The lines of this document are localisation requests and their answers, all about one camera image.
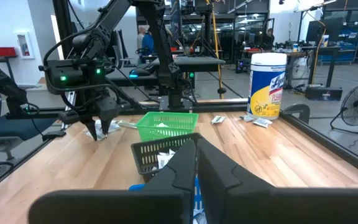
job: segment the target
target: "green basket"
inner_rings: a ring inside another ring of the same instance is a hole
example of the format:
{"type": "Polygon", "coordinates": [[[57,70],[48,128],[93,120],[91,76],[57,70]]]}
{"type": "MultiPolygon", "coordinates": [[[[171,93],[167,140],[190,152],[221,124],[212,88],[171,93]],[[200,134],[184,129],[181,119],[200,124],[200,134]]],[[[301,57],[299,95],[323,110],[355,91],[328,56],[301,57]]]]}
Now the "green basket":
{"type": "Polygon", "coordinates": [[[198,114],[193,113],[148,112],[136,127],[142,141],[151,141],[191,134],[196,128],[197,119],[198,114]],[[161,123],[168,127],[157,127],[161,123]]]}

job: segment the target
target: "black plastic basket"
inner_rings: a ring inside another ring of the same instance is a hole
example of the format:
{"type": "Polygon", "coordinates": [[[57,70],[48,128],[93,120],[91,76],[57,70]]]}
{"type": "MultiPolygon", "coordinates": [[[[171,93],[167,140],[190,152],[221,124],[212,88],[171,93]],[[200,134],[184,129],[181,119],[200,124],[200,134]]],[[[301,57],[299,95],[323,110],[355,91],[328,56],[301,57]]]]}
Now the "black plastic basket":
{"type": "Polygon", "coordinates": [[[132,154],[134,155],[138,173],[143,176],[144,181],[147,183],[158,173],[158,169],[152,169],[153,167],[158,168],[157,155],[159,152],[167,153],[169,149],[176,152],[187,140],[191,139],[197,145],[197,141],[201,138],[203,138],[202,135],[192,133],[132,144],[132,154]]]}

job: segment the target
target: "concrete floor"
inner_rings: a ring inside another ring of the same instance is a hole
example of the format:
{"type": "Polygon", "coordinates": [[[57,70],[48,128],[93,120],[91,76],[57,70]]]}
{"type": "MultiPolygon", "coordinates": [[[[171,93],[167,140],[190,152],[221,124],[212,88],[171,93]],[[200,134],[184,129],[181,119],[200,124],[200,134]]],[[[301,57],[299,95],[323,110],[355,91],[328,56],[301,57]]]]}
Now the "concrete floor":
{"type": "MultiPolygon", "coordinates": [[[[328,74],[329,66],[319,66],[316,70],[315,83],[326,83],[326,76],[328,74]]],[[[129,68],[123,68],[123,72],[127,73],[129,68]]],[[[300,66],[298,71],[294,73],[294,77],[307,77],[308,72],[304,67],[300,66]]],[[[241,73],[236,74],[234,67],[225,66],[223,68],[223,82],[229,85],[232,89],[237,91],[240,95],[247,97],[249,89],[249,74],[241,73]]],[[[294,81],[293,86],[301,84],[302,81],[294,81]]],[[[332,80],[332,87],[341,87],[343,89],[342,99],[356,86],[358,86],[358,65],[336,65],[334,71],[334,78],[332,80]]],[[[124,91],[135,98],[136,100],[145,100],[146,97],[135,90],[133,87],[125,87],[124,91]]],[[[196,91],[198,99],[217,99],[219,94],[217,93],[218,81],[215,80],[209,73],[200,72],[196,73],[196,91]]],[[[51,95],[46,89],[38,89],[35,91],[28,91],[29,102],[39,105],[41,108],[47,107],[61,107],[64,106],[59,96],[51,95]]],[[[225,99],[238,98],[230,90],[224,95],[225,99]]],[[[358,135],[343,133],[339,131],[332,131],[329,127],[329,122],[339,112],[342,102],[337,101],[310,101],[304,96],[293,95],[290,91],[285,91],[283,94],[282,109],[293,105],[306,104],[311,109],[310,126],[317,129],[319,132],[325,134],[329,138],[338,142],[342,146],[349,148],[351,151],[358,154],[358,141],[355,146],[349,147],[355,140],[358,139],[358,135]]],[[[3,113],[7,112],[6,105],[2,109],[3,113]]],[[[338,119],[335,123],[339,128],[349,128],[343,123],[341,119],[338,119]]],[[[47,131],[54,131],[60,127],[52,127],[47,131]]],[[[20,146],[13,149],[14,156],[20,158],[32,151],[36,146],[41,144],[41,137],[37,136],[30,139],[20,146]]],[[[5,159],[5,155],[0,153],[0,160],[5,159]]]]}

